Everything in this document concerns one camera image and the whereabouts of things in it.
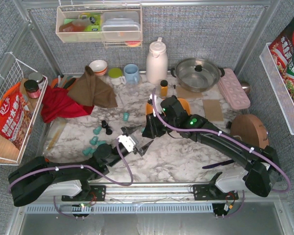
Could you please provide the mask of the orange plastic basket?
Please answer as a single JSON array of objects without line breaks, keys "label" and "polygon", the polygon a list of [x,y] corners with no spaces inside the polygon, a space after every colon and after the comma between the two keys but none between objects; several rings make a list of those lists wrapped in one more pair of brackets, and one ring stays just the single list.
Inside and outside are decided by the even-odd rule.
[{"label": "orange plastic basket", "polygon": [[[187,111],[188,115],[191,114],[191,108],[190,108],[190,104],[187,100],[183,99],[183,98],[178,98],[178,101],[181,103],[182,107],[184,110]],[[153,107],[152,107],[152,102],[148,101],[146,103],[146,108],[145,108],[145,115],[149,115],[153,113]]]}]

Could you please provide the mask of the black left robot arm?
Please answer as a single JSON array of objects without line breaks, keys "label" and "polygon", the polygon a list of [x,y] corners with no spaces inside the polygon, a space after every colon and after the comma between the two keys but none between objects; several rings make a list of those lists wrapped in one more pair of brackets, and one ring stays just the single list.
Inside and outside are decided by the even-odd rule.
[{"label": "black left robot arm", "polygon": [[151,143],[137,146],[138,141],[132,135],[137,127],[122,127],[121,130],[122,135],[117,138],[115,146],[103,143],[85,161],[54,163],[39,156],[19,167],[8,176],[8,191],[12,195],[14,206],[26,206],[36,201],[49,186],[74,180],[80,181],[81,190],[88,194],[89,180],[106,178],[108,168],[124,161],[130,153],[144,156]]}]

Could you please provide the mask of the brown cardboard piece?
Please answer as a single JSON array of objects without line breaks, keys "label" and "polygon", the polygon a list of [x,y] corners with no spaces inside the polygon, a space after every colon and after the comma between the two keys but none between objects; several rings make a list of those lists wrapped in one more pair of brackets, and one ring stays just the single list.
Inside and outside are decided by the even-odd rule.
[{"label": "brown cardboard piece", "polygon": [[202,102],[206,119],[208,119],[210,122],[223,121],[223,113],[219,100],[204,99]]}]

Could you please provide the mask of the brown cloth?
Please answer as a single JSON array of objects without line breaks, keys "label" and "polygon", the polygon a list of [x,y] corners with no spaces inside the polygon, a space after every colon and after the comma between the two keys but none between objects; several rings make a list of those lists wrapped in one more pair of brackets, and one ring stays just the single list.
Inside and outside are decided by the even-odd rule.
[{"label": "brown cloth", "polygon": [[70,88],[67,96],[83,106],[118,106],[113,88],[98,78],[89,66],[85,67],[83,75]]}]

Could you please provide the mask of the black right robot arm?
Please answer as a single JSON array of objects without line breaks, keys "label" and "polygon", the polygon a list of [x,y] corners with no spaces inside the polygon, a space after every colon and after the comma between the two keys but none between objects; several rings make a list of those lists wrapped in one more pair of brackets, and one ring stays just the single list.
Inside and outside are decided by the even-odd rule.
[{"label": "black right robot arm", "polygon": [[219,173],[213,180],[216,188],[224,193],[249,190],[261,197],[269,195],[279,177],[278,158],[273,148],[260,148],[234,139],[206,118],[188,114],[175,96],[160,99],[151,94],[148,104],[153,110],[146,116],[143,137],[154,139],[176,131],[184,139],[207,145],[242,167]]}]

